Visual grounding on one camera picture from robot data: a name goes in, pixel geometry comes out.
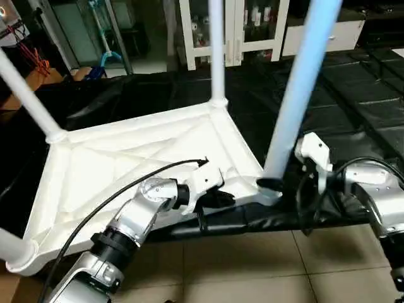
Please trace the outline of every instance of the cabinet handle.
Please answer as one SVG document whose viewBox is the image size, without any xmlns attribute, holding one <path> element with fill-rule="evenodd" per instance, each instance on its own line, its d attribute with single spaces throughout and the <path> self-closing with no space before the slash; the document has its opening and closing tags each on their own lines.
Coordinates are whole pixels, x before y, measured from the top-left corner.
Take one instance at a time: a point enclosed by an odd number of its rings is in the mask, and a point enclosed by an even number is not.
<svg viewBox="0 0 404 303">
<path fill-rule="evenodd" d="M 236 43 L 236 46 L 235 46 L 235 53 L 237 54 L 237 59 L 236 59 L 237 62 L 241 62 L 240 44 L 241 44 L 240 39 L 237 39 L 237 43 Z"/>
<path fill-rule="evenodd" d="M 226 61 L 227 63 L 231 63 L 231 53 L 230 53 L 230 41 L 226 41 Z"/>
</svg>

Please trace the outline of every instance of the floor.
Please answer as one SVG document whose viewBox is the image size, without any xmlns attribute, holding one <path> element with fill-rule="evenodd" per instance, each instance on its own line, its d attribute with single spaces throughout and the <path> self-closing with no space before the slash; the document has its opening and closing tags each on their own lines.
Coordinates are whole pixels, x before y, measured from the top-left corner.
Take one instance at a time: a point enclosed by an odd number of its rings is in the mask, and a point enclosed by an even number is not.
<svg viewBox="0 0 404 303">
<path fill-rule="evenodd" d="M 399 297 L 368 225 L 145 244 L 119 303 L 380 303 Z"/>
</svg>

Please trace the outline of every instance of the black cable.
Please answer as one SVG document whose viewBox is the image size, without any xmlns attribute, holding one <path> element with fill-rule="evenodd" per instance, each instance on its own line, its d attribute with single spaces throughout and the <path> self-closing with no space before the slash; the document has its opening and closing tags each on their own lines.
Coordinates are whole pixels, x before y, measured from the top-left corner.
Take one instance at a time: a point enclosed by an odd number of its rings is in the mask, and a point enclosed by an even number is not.
<svg viewBox="0 0 404 303">
<path fill-rule="evenodd" d="M 160 173 L 160 172 L 162 172 L 164 170 L 170 169 L 171 167 L 175 167 L 175 166 L 186 164 L 186 163 L 194 163 L 194 162 L 198 163 L 199 166 L 202 166 L 203 164 L 207 163 L 208 161 L 207 160 L 195 160 L 195 159 L 192 159 L 192 160 L 184 160 L 184 161 L 179 161 L 179 162 L 168 164 L 168 165 L 166 165 L 166 166 L 164 166 L 164 167 L 162 167 L 160 169 L 155 170 L 154 172 L 150 172 L 149 174 L 144 175 L 143 177 L 129 183 L 127 186 L 124 186 L 123 188 L 118 190 L 116 193 L 114 193 L 111 197 L 106 199 L 103 203 L 98 205 L 87 217 L 85 217 L 83 219 L 83 221 L 80 222 L 79 225 L 77 225 L 76 229 L 71 233 L 70 237 L 67 239 L 67 241 L 62 246 L 62 249 L 59 251 L 59 254 L 56 257 L 56 260 L 55 260 L 54 264 L 52 265 L 52 268 L 50 269 L 48 277 L 46 278 L 46 281 L 44 283 L 44 287 L 42 288 L 42 291 L 41 291 L 39 299 L 38 299 L 38 303 L 43 303 L 45 301 L 46 291 L 47 291 L 47 288 L 49 287 L 49 285 L 51 284 L 52 277 L 54 276 L 54 274 L 56 272 L 56 268 L 59 265 L 59 263 L 61 262 L 64 254 L 68 250 L 68 248 L 69 248 L 70 244 L 72 243 L 73 239 L 77 236 L 77 234 L 84 227 L 84 225 L 86 225 L 87 222 L 90 221 L 105 205 L 110 203 L 112 200 L 114 200 L 116 197 L 118 197 L 124 191 L 128 190 L 129 188 L 131 188 L 131 187 L 133 187 L 133 186 L 135 186 L 137 184 L 139 184 L 140 182 L 143 182 L 144 180 L 147 180 L 148 178 L 154 176 L 155 174 L 158 174 L 158 173 Z"/>
<path fill-rule="evenodd" d="M 307 180 L 309 180 L 310 174 L 311 174 L 310 172 L 306 172 L 304 174 L 304 176 L 300 180 L 299 185 L 297 186 L 297 190 L 296 190 L 296 212 L 297 212 L 297 218 L 299 220 L 300 229 L 302 231 L 304 230 L 304 224 L 303 224 L 304 214 L 303 214 L 302 190 L 303 190 L 303 187 L 306 185 Z"/>
<path fill-rule="evenodd" d="M 391 166 L 389 163 L 385 162 L 384 160 L 380 160 L 380 159 L 373 158 L 373 157 L 359 157 L 359 158 L 352 159 L 352 160 L 350 160 L 348 162 L 345 162 L 343 165 L 341 165 L 335 171 L 334 176 L 327 182 L 326 188 L 324 189 L 323 193 L 320 194 L 317 197 L 317 199 L 315 200 L 315 202 L 314 202 L 315 211 L 314 211 L 314 214 L 313 214 L 313 217 L 312 217 L 312 222 L 310 224 L 310 227 L 308 229 L 302 229 L 302 232 L 306 236 L 311 234 L 311 232 L 314 229 L 314 225 L 317 224 L 317 222 L 319 220 L 320 213 L 321 213 L 321 209 L 323 207 L 324 198 L 328 194 L 328 191 L 330 190 L 331 185 L 333 185 L 333 183 L 337 180 L 338 175 L 340 175 L 349 165 L 359 163 L 359 162 L 376 162 L 376 163 L 382 165 L 389 172 L 394 174 L 400 180 L 401 183 L 404 183 L 404 177 L 401 174 L 401 172 L 398 169 L 396 169 L 395 167 Z"/>
</svg>

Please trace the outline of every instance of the white pole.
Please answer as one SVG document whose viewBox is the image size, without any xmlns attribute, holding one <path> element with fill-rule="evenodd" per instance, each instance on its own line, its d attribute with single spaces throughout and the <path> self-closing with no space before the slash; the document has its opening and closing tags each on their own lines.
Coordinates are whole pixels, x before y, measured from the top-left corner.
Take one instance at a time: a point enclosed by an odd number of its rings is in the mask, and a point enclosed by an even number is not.
<svg viewBox="0 0 404 303">
<path fill-rule="evenodd" d="M 265 178 L 283 177 L 341 4 L 342 0 L 312 0 L 310 3 L 303 39 L 293 64 L 266 157 L 263 172 Z"/>
<path fill-rule="evenodd" d="M 215 107 L 227 106 L 225 97 L 225 65 L 223 52 L 223 1 L 209 0 L 211 47 L 211 99 Z"/>
<path fill-rule="evenodd" d="M 61 129 L 48 113 L 2 49 L 0 49 L 0 76 L 45 133 L 48 143 L 60 141 L 66 137 L 67 132 Z"/>
<path fill-rule="evenodd" d="M 36 251 L 34 242 L 24 241 L 7 230 L 0 229 L 0 259 L 7 262 L 9 269 L 23 266 L 33 258 Z"/>
</svg>

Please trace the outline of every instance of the red wire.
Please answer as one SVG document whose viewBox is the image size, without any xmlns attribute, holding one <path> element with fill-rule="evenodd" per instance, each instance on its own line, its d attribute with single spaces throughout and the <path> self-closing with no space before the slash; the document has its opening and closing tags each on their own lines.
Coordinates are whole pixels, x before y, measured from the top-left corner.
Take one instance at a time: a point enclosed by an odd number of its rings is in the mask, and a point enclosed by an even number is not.
<svg viewBox="0 0 404 303">
<path fill-rule="evenodd" d="M 17 46 L 18 46 L 19 50 L 21 51 L 22 55 L 34 64 L 34 66 L 38 69 L 38 72 L 44 76 L 51 74 L 48 71 L 49 61 L 41 59 L 41 57 L 38 54 L 38 50 L 36 48 L 34 48 L 35 55 L 32 54 L 31 50 L 21 41 L 21 38 L 19 38 L 19 36 L 15 33 L 14 28 L 12 28 L 9 25 L 7 26 L 7 28 L 9 30 L 9 32 L 14 35 L 16 42 L 17 42 Z"/>
</svg>

